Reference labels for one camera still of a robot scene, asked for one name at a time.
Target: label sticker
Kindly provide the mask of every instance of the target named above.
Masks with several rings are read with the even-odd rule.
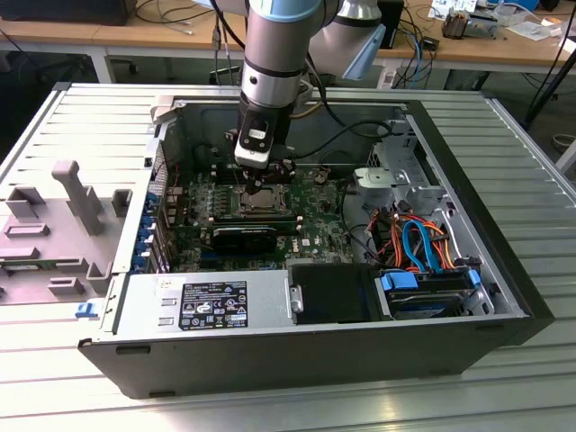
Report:
[[[248,326],[246,281],[185,283],[178,326],[182,330]]]

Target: blue tab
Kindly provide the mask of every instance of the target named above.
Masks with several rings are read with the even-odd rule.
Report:
[[[94,318],[98,316],[98,313],[94,305],[90,301],[87,301],[86,303],[80,303],[78,305],[78,309],[74,315],[76,318]]]
[[[144,266],[146,266],[146,261],[147,261],[147,258],[145,258],[143,256],[133,256],[132,257],[132,263],[135,266],[144,267]]]
[[[152,222],[153,220],[149,216],[142,216],[142,218],[140,219],[140,226],[144,228],[149,228],[152,226]]]
[[[476,270],[468,270],[468,277],[470,277],[470,282],[474,285],[474,288],[478,288],[482,284],[480,275]]]
[[[418,289],[416,276],[410,272],[387,273],[380,280],[385,291]]]
[[[148,192],[146,193],[146,201],[150,201],[151,203],[157,203],[158,196],[155,193]]]
[[[147,239],[148,237],[150,237],[150,231],[148,231],[147,229],[144,229],[144,228],[140,228],[138,230],[138,238],[139,239]]]

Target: warning symbol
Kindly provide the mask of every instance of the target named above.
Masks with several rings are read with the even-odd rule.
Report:
[[[184,311],[187,313],[195,313],[196,303],[184,303]]]

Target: slotted metal table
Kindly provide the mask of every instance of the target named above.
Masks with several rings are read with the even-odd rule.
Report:
[[[154,136],[157,95],[205,87],[56,87],[0,166],[0,200],[15,185],[63,198],[50,175],[73,158],[98,196],[130,188]],[[235,90],[218,89],[222,95]],[[374,90],[353,92],[377,99]],[[495,100],[464,92],[387,92],[427,108],[494,220],[556,317],[523,346],[499,349],[462,376],[213,394],[166,400],[123,396],[81,354],[97,321],[75,303],[0,307],[2,430],[573,430],[576,424],[576,192]],[[0,219],[7,214],[3,202]]]

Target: connector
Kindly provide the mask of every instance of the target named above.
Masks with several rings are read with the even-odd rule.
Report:
[[[212,50],[220,51],[222,47],[222,37],[219,27],[214,27],[212,30]]]
[[[385,274],[380,280],[385,291],[418,289],[416,276],[409,272],[390,272]]]

